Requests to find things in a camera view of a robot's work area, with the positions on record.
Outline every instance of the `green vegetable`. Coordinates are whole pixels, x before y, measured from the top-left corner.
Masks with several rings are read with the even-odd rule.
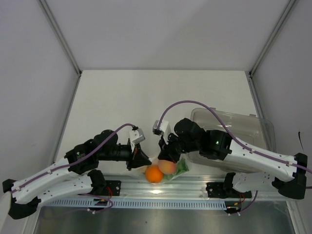
[[[175,173],[171,174],[171,175],[164,175],[164,180],[172,180],[176,177],[178,177],[179,175],[188,172],[190,169],[187,166],[186,160],[184,158],[182,158],[176,166],[176,171]]]

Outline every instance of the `white table surface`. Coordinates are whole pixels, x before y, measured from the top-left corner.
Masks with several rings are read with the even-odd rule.
[[[243,71],[170,71],[170,70],[85,70],[62,138],[57,160],[76,145],[84,143],[105,129],[115,130],[124,123],[143,129],[141,143],[148,156],[159,153],[159,136],[152,133],[155,120],[172,103],[196,100],[219,111],[256,115],[254,102]],[[174,125],[199,106],[181,104],[168,112]],[[127,127],[118,133],[119,143],[126,144]],[[105,174],[119,175],[125,162],[100,162]],[[224,174],[217,168],[193,164],[189,175]]]

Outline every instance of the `transparent bin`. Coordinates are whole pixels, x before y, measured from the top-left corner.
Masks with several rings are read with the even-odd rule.
[[[230,131],[241,140],[263,149],[275,152],[275,136],[273,124],[255,116],[244,116],[222,111],[215,111]],[[218,120],[207,109],[196,108],[192,111],[191,120],[205,130],[224,131]],[[207,159],[198,152],[191,152],[188,157],[192,163],[217,167],[226,172],[257,172],[256,168],[247,165],[229,163],[222,160]]]

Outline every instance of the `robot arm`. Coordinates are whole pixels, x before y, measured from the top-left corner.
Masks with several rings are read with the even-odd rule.
[[[29,178],[4,181],[3,191],[12,193],[9,215],[13,219],[27,217],[37,207],[65,196],[82,193],[103,195],[106,181],[102,172],[95,170],[101,160],[125,161],[128,170],[152,164],[139,144],[145,139],[143,132],[136,127],[130,131],[127,145],[117,144],[118,136],[114,135],[93,155],[80,161],[112,133],[111,130],[105,130],[84,144],[77,145],[64,158]]]
[[[281,195],[303,199],[306,190],[305,171],[290,166],[298,164],[307,167],[307,156],[301,153],[295,156],[276,154],[259,147],[250,145],[238,138],[241,144],[234,141],[231,136],[223,131],[205,131],[195,122],[183,119],[175,125],[175,133],[170,133],[169,123],[163,121],[159,131],[156,126],[153,132],[162,135],[159,141],[161,152],[158,159],[177,162],[180,154],[199,151],[199,154],[207,159],[238,162],[263,172],[260,173],[228,173],[224,183],[208,183],[207,191],[209,197],[227,198],[239,197],[240,193],[251,190],[278,191]],[[261,154],[269,155],[272,160]],[[279,162],[282,159],[288,164]]]

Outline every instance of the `red wire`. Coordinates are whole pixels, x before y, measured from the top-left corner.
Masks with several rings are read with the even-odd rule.
[[[242,196],[243,196],[244,200],[242,200],[241,203],[243,203],[243,202],[246,200],[245,195],[242,194]]]
[[[111,188],[110,187],[106,187],[106,189],[108,190],[108,193],[109,193],[109,196],[111,196],[110,197],[110,199],[112,198],[112,196],[113,196],[113,192],[112,192],[112,190],[111,190]]]

